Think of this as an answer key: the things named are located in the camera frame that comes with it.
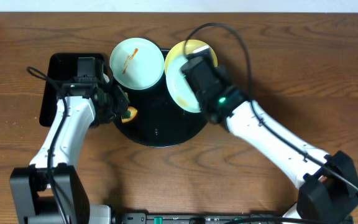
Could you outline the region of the orange green sponge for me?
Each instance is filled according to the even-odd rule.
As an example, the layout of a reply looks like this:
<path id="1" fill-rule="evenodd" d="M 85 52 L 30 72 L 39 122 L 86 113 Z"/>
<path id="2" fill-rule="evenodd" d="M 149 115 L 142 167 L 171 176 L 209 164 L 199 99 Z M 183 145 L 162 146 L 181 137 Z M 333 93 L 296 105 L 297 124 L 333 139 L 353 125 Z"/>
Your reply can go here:
<path id="1" fill-rule="evenodd" d="M 121 122 L 127 123 L 133 120 L 137 115 L 137 109 L 132 106 L 129 106 L 127 110 L 121 115 Z"/>

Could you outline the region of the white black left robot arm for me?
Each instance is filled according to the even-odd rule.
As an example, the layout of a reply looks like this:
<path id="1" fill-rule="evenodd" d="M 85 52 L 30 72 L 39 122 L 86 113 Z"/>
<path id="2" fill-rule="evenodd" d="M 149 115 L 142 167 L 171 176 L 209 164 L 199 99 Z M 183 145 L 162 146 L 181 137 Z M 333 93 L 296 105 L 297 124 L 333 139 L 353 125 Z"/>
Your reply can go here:
<path id="1" fill-rule="evenodd" d="M 10 186 L 19 223 L 114 223 L 113 209 L 90 203 L 77 174 L 89 128 L 110 123 L 129 100 L 117 85 L 62 85 L 62 98 L 48 135 L 27 167 L 15 168 Z"/>

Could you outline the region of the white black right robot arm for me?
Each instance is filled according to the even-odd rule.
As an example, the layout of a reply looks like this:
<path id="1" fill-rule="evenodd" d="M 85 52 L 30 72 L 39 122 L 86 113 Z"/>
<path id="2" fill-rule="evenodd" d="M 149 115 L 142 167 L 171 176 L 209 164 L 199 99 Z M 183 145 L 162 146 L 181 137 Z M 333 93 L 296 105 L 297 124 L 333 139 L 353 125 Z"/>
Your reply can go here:
<path id="1" fill-rule="evenodd" d="M 214 123 L 249 143 L 298 189 L 297 202 L 280 223 L 341 223 L 358 207 L 358 175 L 346 153 L 334 155 L 308 144 L 269 116 L 220 68 L 201 74 L 201 108 Z"/>

